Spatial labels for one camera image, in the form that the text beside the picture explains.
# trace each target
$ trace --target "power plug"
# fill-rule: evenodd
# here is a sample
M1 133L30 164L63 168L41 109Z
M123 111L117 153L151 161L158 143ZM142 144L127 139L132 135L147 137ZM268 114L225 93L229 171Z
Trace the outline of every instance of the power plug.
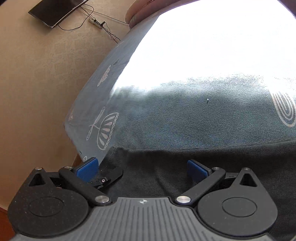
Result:
M99 23L97 20L93 20L92 18L89 18L89 21L90 21L93 25L97 26L98 28L102 28L102 26L100 25L100 23Z

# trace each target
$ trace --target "blue gripper pad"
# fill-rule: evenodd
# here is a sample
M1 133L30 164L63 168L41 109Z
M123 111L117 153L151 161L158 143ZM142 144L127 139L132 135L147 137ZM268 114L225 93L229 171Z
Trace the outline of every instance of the blue gripper pad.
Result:
M98 173L98 169L98 159L95 157L91 157L90 159L86 160L86 162L76 167L73 172L76 174L77 177L88 183L96 176L96 174Z
M195 160L189 160L187 162L187 174L192 180L199 183L212 174L212 171Z

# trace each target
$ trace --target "blue rubber pad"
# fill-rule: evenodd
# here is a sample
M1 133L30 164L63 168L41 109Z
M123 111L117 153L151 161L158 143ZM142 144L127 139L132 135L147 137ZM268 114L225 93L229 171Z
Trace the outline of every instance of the blue rubber pad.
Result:
M76 176L85 182L89 182L98 173L99 162L97 158L94 158L89 163L86 163L76 171Z
M189 160L187 162L187 174L194 180L199 183L209 176L208 172L202 167L195 164L193 161Z

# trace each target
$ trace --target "wooden floor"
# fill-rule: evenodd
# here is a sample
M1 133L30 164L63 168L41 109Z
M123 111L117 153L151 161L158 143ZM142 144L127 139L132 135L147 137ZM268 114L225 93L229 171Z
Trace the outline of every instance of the wooden floor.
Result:
M14 234L7 214L0 210L0 241L8 241L14 236Z

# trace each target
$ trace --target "silver screw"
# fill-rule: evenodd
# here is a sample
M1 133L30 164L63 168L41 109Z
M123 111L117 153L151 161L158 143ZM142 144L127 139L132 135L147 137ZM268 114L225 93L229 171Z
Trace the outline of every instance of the silver screw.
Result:
M191 198L188 196L179 196L176 198L176 201L179 203L189 203L191 201Z
M100 195L100 196L97 196L94 200L98 203L106 203L110 201L110 198L104 195Z

